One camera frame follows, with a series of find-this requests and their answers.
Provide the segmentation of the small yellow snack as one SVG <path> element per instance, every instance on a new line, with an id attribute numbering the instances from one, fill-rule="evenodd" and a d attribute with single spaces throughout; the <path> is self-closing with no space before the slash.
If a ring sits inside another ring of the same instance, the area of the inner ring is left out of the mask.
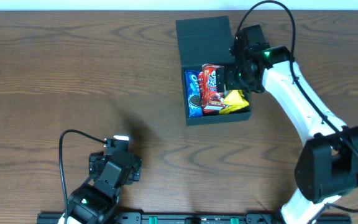
<path id="1" fill-rule="evenodd" d="M 229 106 L 249 106 L 249 102 L 245 99 L 242 90 L 229 90 L 224 97 L 223 103 Z"/>

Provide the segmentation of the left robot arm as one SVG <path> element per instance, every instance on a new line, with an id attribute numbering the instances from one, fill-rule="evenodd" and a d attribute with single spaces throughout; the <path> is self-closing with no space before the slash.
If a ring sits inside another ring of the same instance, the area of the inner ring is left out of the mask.
<path id="1" fill-rule="evenodd" d="M 59 223 L 106 223 L 123 186 L 140 179 L 142 159 L 125 150 L 89 156 L 89 177 L 74 190 Z"/>

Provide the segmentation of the red Hello Panda snack pack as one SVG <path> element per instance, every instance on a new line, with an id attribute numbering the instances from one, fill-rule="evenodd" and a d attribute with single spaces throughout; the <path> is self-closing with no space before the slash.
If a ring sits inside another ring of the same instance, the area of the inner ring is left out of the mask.
<path id="1" fill-rule="evenodd" d="M 218 92 L 216 71 L 222 68 L 220 65 L 213 65 L 210 63 L 203 65 L 203 96 L 202 96 L 202 110 L 203 114 L 218 113 L 225 107 L 224 94 Z"/>

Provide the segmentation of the blue Oreo cookie pack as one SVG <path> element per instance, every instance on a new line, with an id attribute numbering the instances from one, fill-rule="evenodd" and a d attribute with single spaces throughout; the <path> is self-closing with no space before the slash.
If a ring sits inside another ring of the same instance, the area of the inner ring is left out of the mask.
<path id="1" fill-rule="evenodd" d="M 200 72 L 196 70 L 185 70 L 186 96 L 190 118 L 199 118 L 203 115 L 200 86 L 198 83 L 199 74 Z"/>

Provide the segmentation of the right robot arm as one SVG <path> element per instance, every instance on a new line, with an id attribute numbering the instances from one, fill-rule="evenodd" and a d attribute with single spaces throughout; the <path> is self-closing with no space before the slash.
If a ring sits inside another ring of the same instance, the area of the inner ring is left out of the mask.
<path id="1" fill-rule="evenodd" d="M 319 98 L 284 46 L 231 47 L 234 63 L 218 72 L 218 90 L 269 92 L 293 123 L 303 149 L 296 190 L 276 215 L 250 213 L 261 223 L 317 223 L 336 208 L 358 213 L 358 126 L 350 128 Z"/>

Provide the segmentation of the yellow nut snack bag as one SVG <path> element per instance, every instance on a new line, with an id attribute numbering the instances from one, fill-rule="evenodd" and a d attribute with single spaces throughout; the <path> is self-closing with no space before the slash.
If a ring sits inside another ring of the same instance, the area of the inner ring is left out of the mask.
<path id="1" fill-rule="evenodd" d="M 219 115 L 244 113 L 249 110 L 249 105 L 229 105 L 219 111 Z"/>

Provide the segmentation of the dark green box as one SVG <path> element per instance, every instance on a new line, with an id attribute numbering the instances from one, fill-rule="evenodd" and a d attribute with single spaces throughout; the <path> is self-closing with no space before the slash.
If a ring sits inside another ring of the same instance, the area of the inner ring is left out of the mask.
<path id="1" fill-rule="evenodd" d="M 202 65 L 206 63 L 224 66 L 234 63 L 234 57 L 229 53 L 229 48 L 233 44 L 229 18 L 219 16 L 177 20 L 176 28 L 186 125 L 198 126 L 248 120 L 252 114 L 250 106 L 241 113 L 199 118 L 189 117 L 188 112 L 185 70 L 200 71 Z"/>

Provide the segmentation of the red dried fruit snack bag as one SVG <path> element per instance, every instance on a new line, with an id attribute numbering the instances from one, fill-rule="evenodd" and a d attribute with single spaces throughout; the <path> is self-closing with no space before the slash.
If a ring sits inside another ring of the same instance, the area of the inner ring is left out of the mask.
<path id="1" fill-rule="evenodd" d="M 204 78 L 204 73 L 200 72 L 198 74 L 198 86 L 199 86 L 199 92 L 200 92 L 200 98 L 203 99 L 203 78 Z"/>

